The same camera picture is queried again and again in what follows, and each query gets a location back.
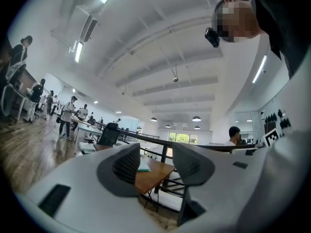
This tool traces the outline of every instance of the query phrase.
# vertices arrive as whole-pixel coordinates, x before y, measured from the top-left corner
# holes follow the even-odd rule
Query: air conditioner
[[[98,20],[87,12],[83,6],[76,6],[72,12],[68,28],[67,41],[74,44],[75,41],[87,42]]]
[[[81,93],[81,92],[77,92],[77,96],[82,98],[82,99],[86,98],[86,96],[83,93]]]

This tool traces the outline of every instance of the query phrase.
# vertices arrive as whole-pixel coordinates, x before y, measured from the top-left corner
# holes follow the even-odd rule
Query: wooden floor
[[[75,142],[59,137],[56,116],[40,118],[32,124],[0,122],[0,164],[13,191],[25,193],[58,165],[75,156]],[[151,203],[146,212],[167,231],[177,225],[178,214],[163,208],[156,213]]]

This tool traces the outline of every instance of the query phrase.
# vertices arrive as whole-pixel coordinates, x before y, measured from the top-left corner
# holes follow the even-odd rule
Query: black camera
[[[219,36],[213,28],[207,28],[205,31],[205,38],[212,44],[213,47],[219,47]]]

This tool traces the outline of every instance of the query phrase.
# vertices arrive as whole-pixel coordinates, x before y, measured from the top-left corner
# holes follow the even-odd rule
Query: black chair
[[[99,145],[112,146],[117,142],[117,139],[120,135],[120,131],[118,130],[117,123],[108,123],[105,127],[102,137],[99,140]]]

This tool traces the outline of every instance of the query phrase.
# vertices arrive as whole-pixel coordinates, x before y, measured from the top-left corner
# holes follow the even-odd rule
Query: chair
[[[98,144],[112,146],[117,142],[119,135],[120,131],[118,130],[117,123],[108,123]]]

